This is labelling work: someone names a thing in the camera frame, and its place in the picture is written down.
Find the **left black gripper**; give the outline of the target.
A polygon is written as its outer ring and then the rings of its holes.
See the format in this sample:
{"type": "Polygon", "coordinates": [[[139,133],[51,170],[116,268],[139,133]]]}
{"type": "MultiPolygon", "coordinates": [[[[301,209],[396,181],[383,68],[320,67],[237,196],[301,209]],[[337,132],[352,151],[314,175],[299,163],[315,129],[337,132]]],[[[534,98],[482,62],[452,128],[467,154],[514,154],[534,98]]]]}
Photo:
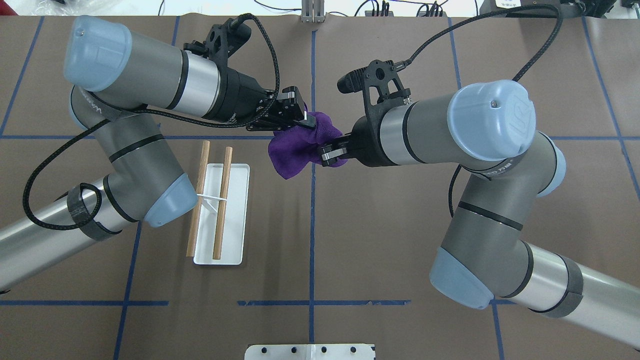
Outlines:
{"type": "Polygon", "coordinates": [[[306,103],[297,86],[284,88],[278,95],[282,114],[262,116],[275,101],[281,87],[279,73],[274,90],[263,88],[258,81],[236,70],[222,70],[218,93],[218,128],[246,126],[249,132],[284,132],[294,127],[316,129],[316,117],[306,112],[306,103]]]}

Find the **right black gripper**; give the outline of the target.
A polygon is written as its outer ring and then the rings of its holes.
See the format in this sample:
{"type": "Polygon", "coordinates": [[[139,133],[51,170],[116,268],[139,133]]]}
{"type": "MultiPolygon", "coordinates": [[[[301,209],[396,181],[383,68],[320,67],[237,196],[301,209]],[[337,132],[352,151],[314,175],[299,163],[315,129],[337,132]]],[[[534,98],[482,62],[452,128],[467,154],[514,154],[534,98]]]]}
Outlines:
{"type": "Polygon", "coordinates": [[[395,166],[382,148],[380,128],[382,118],[359,118],[349,135],[332,139],[318,148],[321,165],[331,167],[340,159],[356,159],[367,167],[395,166]]]}

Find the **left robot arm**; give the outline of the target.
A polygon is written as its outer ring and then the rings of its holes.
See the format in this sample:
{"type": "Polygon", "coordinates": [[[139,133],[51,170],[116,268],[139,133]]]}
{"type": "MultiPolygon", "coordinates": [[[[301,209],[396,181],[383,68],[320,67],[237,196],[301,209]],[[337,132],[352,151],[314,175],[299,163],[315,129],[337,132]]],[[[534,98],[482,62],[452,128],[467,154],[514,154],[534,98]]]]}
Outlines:
{"type": "Polygon", "coordinates": [[[1,230],[2,294],[130,224],[160,227],[195,207],[197,192],[154,115],[250,132],[317,124],[297,87],[281,88],[272,41],[250,13],[213,25],[203,41],[183,48],[82,15],[70,32],[63,73],[73,85],[71,118],[83,132],[34,169],[22,195],[25,218],[1,230]],[[32,210],[35,178],[89,135],[113,173],[32,210]]]}

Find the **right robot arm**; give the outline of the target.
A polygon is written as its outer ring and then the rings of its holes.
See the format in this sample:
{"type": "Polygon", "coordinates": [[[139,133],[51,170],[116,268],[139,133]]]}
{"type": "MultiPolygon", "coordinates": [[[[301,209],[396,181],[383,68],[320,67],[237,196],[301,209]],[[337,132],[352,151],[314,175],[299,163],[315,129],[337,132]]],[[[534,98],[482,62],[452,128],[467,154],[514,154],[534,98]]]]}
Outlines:
{"type": "Polygon", "coordinates": [[[639,348],[639,289],[521,239],[535,199],[562,183],[562,151],[537,130],[528,91],[514,80],[465,86],[412,102],[387,80],[338,80],[363,92],[365,116],[320,151],[323,166],[456,163],[470,178],[430,270],[431,284],[472,309],[508,299],[639,348]]]}

